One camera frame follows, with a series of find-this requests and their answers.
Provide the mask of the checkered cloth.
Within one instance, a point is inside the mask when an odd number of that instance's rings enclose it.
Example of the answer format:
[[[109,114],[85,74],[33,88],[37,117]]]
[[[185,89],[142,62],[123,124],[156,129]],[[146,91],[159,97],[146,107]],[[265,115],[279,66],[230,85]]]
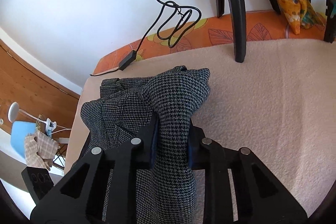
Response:
[[[58,148],[57,141],[40,131],[27,135],[24,139],[27,166],[50,170]]]

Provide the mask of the light blue chair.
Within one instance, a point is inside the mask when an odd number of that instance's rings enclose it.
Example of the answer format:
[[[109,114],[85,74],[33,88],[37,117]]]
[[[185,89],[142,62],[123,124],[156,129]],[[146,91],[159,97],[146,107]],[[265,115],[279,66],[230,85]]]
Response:
[[[10,144],[22,158],[25,157],[25,137],[34,134],[36,124],[33,122],[15,121],[11,128]]]

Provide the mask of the white desk lamp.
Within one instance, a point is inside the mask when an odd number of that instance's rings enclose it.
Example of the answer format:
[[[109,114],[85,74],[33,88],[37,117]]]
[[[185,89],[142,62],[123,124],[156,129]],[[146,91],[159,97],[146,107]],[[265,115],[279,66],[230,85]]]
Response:
[[[7,118],[11,123],[14,123],[19,115],[23,115],[27,118],[32,119],[35,122],[39,122],[45,126],[45,132],[47,136],[51,137],[52,135],[64,132],[64,131],[71,131],[71,128],[66,128],[56,123],[56,121],[52,121],[50,118],[45,120],[35,117],[30,113],[26,112],[25,110],[21,109],[18,102],[13,102],[8,109]]]

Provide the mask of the orange floral bedsheet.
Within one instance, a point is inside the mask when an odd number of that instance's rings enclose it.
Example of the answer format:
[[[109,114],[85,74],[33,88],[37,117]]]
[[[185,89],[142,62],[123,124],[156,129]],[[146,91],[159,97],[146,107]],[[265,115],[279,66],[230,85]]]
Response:
[[[301,29],[296,35],[291,30],[285,16],[274,11],[248,12],[247,41],[264,41],[277,39],[317,39],[324,37],[326,18],[321,17],[323,25],[314,25],[310,29]],[[97,75],[118,67],[120,61],[132,50],[139,48],[136,61],[171,53],[212,47],[219,44],[230,44],[234,40],[231,17],[224,15],[221,18],[202,19],[194,28],[189,30],[179,41],[176,47],[169,48],[166,41],[161,41],[156,34],[147,36],[143,43],[130,43],[112,53],[102,57],[93,74]]]

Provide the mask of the peach fleece blanket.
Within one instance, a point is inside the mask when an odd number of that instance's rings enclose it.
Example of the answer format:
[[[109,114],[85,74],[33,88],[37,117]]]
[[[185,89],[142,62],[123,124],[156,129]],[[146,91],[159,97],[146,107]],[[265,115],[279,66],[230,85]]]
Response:
[[[248,42],[237,63],[232,44],[223,44],[137,61],[107,77],[155,76],[179,65],[210,70],[210,95],[193,124],[224,147],[248,147],[312,214],[335,182],[335,45]]]

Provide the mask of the wooden door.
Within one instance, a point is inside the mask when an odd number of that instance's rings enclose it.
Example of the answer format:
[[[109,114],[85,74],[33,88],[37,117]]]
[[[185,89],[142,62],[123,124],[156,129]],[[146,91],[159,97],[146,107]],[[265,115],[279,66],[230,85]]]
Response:
[[[11,133],[7,118],[10,105],[71,128],[80,96],[33,68],[1,42],[1,129]]]

